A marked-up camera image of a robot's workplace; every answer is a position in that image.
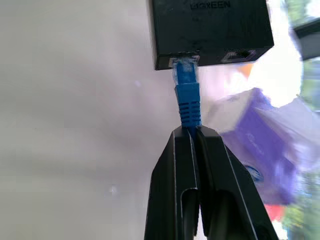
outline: black clamp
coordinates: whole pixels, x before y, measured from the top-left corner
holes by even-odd
[[[278,240],[254,182],[216,131],[178,127],[151,176],[144,240]]]

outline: black adapter box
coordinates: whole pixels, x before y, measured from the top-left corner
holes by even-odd
[[[266,0],[149,0],[154,68],[251,62],[274,46]]]

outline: red object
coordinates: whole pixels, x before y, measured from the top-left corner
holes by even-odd
[[[266,212],[269,215],[271,222],[277,220],[281,222],[281,219],[285,215],[285,207],[281,205],[264,205]]]

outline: blue ethernet cable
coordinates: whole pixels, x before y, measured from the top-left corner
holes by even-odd
[[[201,126],[200,86],[197,81],[197,59],[175,58],[172,61],[175,94],[179,106],[181,125],[191,135]]]

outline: ugreen logo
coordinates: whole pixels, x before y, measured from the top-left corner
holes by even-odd
[[[230,1],[203,1],[190,4],[191,10],[231,8]]]

